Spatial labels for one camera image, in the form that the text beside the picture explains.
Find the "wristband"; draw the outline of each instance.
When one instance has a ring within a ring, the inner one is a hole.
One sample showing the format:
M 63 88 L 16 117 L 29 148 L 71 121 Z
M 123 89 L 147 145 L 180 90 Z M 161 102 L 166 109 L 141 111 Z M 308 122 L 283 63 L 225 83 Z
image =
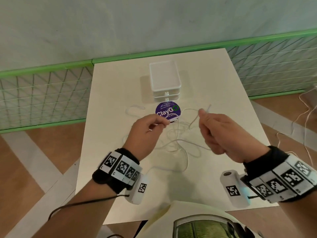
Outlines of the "wristband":
M 317 173 L 295 155 L 287 155 L 280 149 L 271 150 L 260 158 L 245 163 L 247 176 L 241 180 L 270 203 L 293 202 L 314 190 Z
M 110 152 L 99 164 L 92 178 L 97 184 L 107 184 L 114 192 L 131 189 L 142 168 L 135 156 L 125 148 Z

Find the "white table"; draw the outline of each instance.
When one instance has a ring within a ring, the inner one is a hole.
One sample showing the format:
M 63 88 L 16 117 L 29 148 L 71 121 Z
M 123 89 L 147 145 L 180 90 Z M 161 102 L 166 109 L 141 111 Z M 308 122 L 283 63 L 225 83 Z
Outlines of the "white table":
M 122 146 L 123 138 L 137 119 L 126 115 L 125 110 L 137 104 L 144 106 L 145 110 L 131 108 L 131 114 L 144 116 L 155 113 L 157 103 L 153 101 L 150 87 L 149 64 L 164 60 L 176 61 L 182 82 L 180 99 L 176 103 L 182 110 L 206 109 L 211 104 L 210 112 L 227 114 L 258 140 L 269 145 L 225 49 L 99 63 L 93 72 L 76 192 L 91 179 L 102 158 Z M 181 120 L 191 122 L 196 115 L 197 112 L 186 110 Z M 167 132 L 173 128 L 175 124 L 164 130 L 157 146 L 169 141 Z M 198 121 L 179 138 L 205 145 Z M 223 171 L 230 169 L 242 174 L 243 165 L 233 162 L 226 155 L 217 156 L 191 144 L 180 144 L 199 157 L 189 156 L 188 169 L 183 173 L 152 169 L 148 173 L 151 183 L 142 203 L 133 205 L 124 197 L 117 198 L 104 224 L 147 220 L 172 200 L 203 203 L 225 211 L 237 210 L 230 203 L 219 177 Z M 172 153 L 165 149 L 154 150 L 141 162 L 142 173 L 153 166 L 183 169 L 185 164 L 182 151 Z M 272 205 L 257 198 L 248 208 L 267 206 Z

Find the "qr-like code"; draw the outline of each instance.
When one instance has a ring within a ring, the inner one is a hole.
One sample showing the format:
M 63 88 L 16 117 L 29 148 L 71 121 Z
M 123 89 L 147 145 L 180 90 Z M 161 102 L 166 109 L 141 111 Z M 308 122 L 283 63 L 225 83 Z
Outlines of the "qr-like code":
M 285 173 L 280 175 L 287 183 L 289 183 L 292 187 L 298 185 L 304 179 L 300 177 L 293 169 L 289 169 Z
M 112 167 L 112 165 L 114 164 L 114 162 L 116 162 L 117 158 L 113 157 L 113 156 L 109 156 L 106 161 L 104 162 L 104 165 L 108 166 L 108 167 Z
M 273 195 L 273 193 L 264 185 L 264 184 L 260 184 L 258 186 L 255 187 L 260 193 L 262 196 L 264 197 L 268 197 L 268 196 L 271 196 Z
M 235 185 L 226 186 L 227 191 L 229 192 L 230 196 L 239 196 L 240 193 Z
M 131 180 L 136 181 L 137 178 L 138 178 L 138 176 L 139 176 L 139 174 L 140 174 L 140 172 L 137 172 L 137 171 L 136 171 L 136 172 L 133 174 L 133 176 L 131 177 Z
M 128 177 L 129 179 L 131 179 L 132 175 L 134 174 L 135 169 L 130 167 L 128 172 L 125 174 L 125 177 Z
M 141 183 L 138 192 L 144 193 L 145 192 L 145 188 L 146 188 L 146 184 Z
M 272 190 L 274 190 L 275 193 L 280 193 L 283 192 L 285 190 L 288 190 L 285 185 L 279 181 L 278 179 L 272 179 L 270 181 L 267 182 L 268 186 L 271 187 Z
M 129 165 L 126 162 L 121 160 L 119 165 L 117 166 L 116 170 L 124 175 L 126 170 L 128 169 L 128 167 L 129 167 Z
M 309 176 L 311 173 L 311 169 L 304 165 L 302 162 L 297 161 L 295 167 L 299 169 L 304 175 Z

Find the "forearm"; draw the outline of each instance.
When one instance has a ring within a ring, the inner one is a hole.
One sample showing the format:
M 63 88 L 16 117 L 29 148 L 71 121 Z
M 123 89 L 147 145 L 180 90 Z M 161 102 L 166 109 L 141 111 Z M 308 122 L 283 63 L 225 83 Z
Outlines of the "forearm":
M 294 201 L 279 203 L 284 213 L 306 238 L 317 234 L 317 192 Z
M 68 204 L 116 195 L 108 185 L 99 185 L 90 180 Z M 33 237 L 96 237 L 114 200 L 63 208 L 53 215 Z

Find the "hand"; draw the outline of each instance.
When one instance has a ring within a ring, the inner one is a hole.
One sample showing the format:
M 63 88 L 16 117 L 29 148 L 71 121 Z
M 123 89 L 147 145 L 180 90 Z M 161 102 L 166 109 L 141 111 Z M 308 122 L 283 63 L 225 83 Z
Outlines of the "hand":
M 215 154 L 226 153 L 233 161 L 243 163 L 255 160 L 270 150 L 227 115 L 209 114 L 203 109 L 198 114 L 200 132 Z
M 133 125 L 123 148 L 129 150 L 139 161 L 154 149 L 163 129 L 170 121 L 157 114 L 138 119 Z

